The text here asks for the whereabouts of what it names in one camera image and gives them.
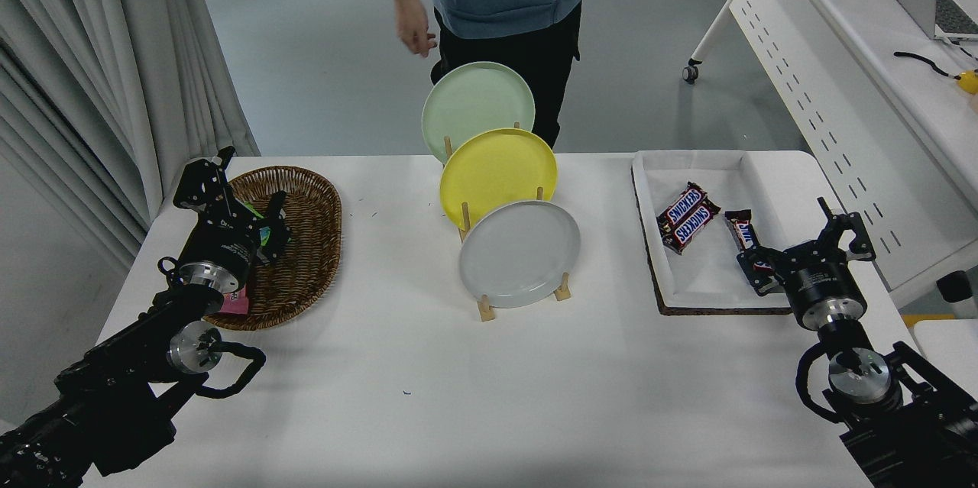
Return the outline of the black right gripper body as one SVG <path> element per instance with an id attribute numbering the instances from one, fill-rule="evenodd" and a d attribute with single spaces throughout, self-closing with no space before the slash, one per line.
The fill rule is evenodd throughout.
<path id="1" fill-rule="evenodd" d="M 863 317 L 866 298 L 853 279 L 847 256 L 817 242 L 783 251 L 779 282 L 796 317 Z"/>

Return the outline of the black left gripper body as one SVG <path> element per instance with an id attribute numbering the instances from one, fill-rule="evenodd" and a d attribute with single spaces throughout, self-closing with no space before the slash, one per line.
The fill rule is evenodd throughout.
<path id="1" fill-rule="evenodd" d="M 185 285 L 245 286 L 260 243 L 256 217 L 227 225 L 199 217 L 180 255 Z"/>

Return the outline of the person's hand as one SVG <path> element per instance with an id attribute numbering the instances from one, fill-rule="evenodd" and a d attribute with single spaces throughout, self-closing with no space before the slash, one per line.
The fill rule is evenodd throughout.
<path id="1" fill-rule="evenodd" d="M 426 7 L 420 0 L 393 0 L 396 35 L 411 54 L 426 59 L 437 47 L 436 33 L 431 31 Z"/>

